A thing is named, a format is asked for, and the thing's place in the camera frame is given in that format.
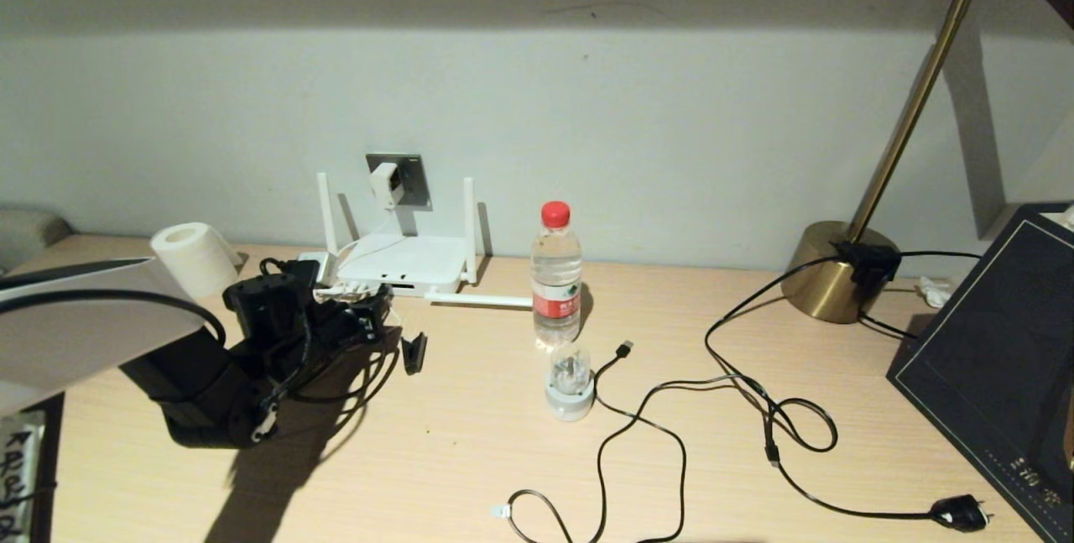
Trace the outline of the small glass dome night light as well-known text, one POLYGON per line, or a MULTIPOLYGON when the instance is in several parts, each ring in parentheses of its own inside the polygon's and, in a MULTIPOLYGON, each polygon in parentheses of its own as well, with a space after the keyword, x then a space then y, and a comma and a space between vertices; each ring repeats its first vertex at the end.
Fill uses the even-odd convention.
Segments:
POLYGON ((543 390, 545 401, 555 419, 575 423, 587 416, 594 402, 595 371, 583 344, 571 342, 554 349, 543 390))

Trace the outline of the white power adapter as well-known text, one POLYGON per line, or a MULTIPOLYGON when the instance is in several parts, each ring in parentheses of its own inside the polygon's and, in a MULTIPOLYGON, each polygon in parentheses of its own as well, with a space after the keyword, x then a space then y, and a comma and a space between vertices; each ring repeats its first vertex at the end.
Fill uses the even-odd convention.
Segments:
POLYGON ((405 195, 405 187, 396 162, 384 161, 372 168, 369 176, 373 199, 381 209, 394 211, 405 195))

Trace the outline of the grey wall socket plate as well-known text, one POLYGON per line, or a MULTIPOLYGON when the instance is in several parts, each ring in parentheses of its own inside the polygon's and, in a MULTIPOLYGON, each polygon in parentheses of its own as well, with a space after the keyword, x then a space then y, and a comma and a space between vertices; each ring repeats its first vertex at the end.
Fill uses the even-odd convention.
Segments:
POLYGON ((425 176, 425 164, 419 155, 373 153, 365 155, 369 176, 372 168, 384 161, 396 162, 400 166, 405 187, 405 195, 400 200, 400 206, 429 207, 430 192, 425 176))

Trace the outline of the black lamp switch box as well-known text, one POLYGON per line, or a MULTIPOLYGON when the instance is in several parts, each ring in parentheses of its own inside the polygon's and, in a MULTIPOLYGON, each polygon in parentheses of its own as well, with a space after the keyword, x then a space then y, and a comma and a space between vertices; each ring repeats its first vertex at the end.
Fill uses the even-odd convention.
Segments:
POLYGON ((889 245, 842 241, 834 249, 841 263, 851 265, 850 280, 856 285, 890 282, 902 261, 902 253, 889 245))

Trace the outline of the white router with antennas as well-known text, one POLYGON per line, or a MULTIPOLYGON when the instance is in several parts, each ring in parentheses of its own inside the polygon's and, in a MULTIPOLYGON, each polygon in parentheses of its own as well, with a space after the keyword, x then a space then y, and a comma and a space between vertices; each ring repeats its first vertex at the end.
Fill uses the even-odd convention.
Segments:
POLYGON ((337 256, 333 287, 315 287, 317 300, 348 300, 354 283, 391 285, 393 295, 419 297, 434 305, 482 305, 532 309, 532 297, 464 294, 478 276, 478 202, 473 178, 461 180, 463 233, 460 237, 403 236, 373 233, 342 246, 337 243, 325 172, 318 173, 317 190, 326 252, 337 256))

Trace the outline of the clear water bottle red cap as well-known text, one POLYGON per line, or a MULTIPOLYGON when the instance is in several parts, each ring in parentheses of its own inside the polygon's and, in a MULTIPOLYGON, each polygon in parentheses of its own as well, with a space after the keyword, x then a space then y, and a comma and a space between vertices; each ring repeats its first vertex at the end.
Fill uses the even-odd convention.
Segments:
POLYGON ((545 203, 540 224, 529 252, 534 339, 552 351, 581 329, 582 248, 566 202, 545 203))

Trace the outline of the crumpled white tissue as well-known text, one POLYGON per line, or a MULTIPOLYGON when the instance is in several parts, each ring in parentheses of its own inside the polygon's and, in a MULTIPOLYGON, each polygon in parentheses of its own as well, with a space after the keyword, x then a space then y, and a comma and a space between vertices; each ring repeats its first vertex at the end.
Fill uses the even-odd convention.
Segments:
POLYGON ((950 300, 952 295, 954 295, 950 280, 946 279, 937 280, 921 276, 917 279, 915 289, 917 294, 925 300, 925 304, 937 310, 942 309, 950 300))

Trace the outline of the white toilet paper roll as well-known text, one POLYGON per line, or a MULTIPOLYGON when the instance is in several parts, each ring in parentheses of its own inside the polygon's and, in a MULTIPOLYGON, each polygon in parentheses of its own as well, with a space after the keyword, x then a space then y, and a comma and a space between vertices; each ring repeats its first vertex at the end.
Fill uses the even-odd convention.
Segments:
POLYGON ((157 231, 150 248, 190 297, 221 295, 238 281, 244 260, 219 231, 188 222, 157 231))

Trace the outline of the brass desk lamp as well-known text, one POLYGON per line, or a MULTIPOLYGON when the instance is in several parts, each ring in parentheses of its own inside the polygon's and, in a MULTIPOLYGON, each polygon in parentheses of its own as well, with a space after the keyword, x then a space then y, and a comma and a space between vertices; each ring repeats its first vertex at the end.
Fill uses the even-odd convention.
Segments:
MULTIPOLYGON (((910 137, 916 130, 937 80, 950 54, 950 47, 971 10, 973 0, 950 0, 944 18, 937 30, 935 42, 925 55, 920 72, 910 87, 908 101, 894 126, 863 196, 850 221, 813 222, 803 230, 800 241, 790 256, 789 268, 779 278, 784 298, 814 320, 851 324, 871 309, 879 295, 889 283, 856 285, 850 280, 851 265, 837 258, 834 244, 842 241, 889 245, 897 248, 889 237, 870 228, 884 192, 889 188, 894 172, 900 164, 910 137)), ((1044 0, 1060 16, 1066 27, 1074 29, 1074 0, 1044 0)))

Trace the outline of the small black clip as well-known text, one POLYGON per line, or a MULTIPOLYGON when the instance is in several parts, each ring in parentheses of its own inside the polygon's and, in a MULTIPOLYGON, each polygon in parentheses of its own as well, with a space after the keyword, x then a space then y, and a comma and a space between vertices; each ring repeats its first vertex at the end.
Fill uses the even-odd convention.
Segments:
POLYGON ((429 337, 420 332, 413 339, 400 338, 400 357, 408 376, 418 375, 425 366, 429 337))

